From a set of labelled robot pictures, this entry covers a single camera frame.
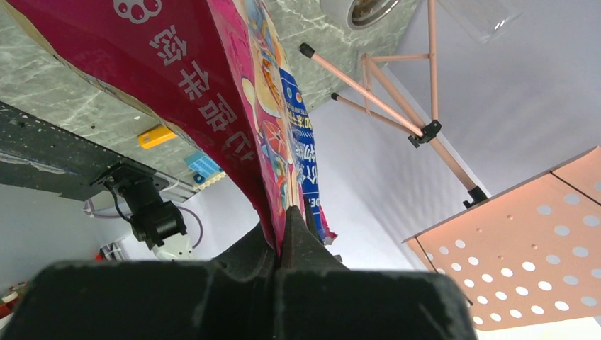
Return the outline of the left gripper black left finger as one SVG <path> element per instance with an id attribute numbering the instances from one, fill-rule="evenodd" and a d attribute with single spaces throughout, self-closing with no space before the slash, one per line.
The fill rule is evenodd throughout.
<path id="1" fill-rule="evenodd" d="M 2 339 L 263 339 L 276 253 L 260 227 L 210 261 L 62 261 L 29 283 Z"/>

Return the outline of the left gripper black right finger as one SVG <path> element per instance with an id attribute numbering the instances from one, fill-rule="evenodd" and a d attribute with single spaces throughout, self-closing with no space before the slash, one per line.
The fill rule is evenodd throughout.
<path id="1" fill-rule="evenodd" d="M 275 339 L 475 339 L 468 304 L 447 276 L 353 271 L 286 212 L 274 277 Z"/>

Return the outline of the colourful pet food bag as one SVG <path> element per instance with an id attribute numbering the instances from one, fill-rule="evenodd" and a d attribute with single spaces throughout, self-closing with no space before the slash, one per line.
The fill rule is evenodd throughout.
<path id="1" fill-rule="evenodd" d="M 204 151 L 247 196 L 269 245 L 286 210 L 335 233 L 310 118 L 262 1 L 2 1 L 61 63 Z"/>

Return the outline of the yellow plastic scoop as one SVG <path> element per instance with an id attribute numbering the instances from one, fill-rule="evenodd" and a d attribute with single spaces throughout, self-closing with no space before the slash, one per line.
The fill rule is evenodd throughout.
<path id="1" fill-rule="evenodd" d="M 157 125 L 137 136 L 137 142 L 143 149 L 151 149 L 177 137 L 173 131 L 164 125 Z"/>

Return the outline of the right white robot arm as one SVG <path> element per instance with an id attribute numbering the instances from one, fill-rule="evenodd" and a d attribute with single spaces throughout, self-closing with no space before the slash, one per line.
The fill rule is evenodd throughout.
<path id="1" fill-rule="evenodd" d="M 97 176 L 90 186 L 111 194 L 118 216 L 129 223 L 136 240 L 158 259 L 193 259 L 191 239 L 180 209 L 160 195 L 168 181 L 144 167 L 122 161 Z"/>

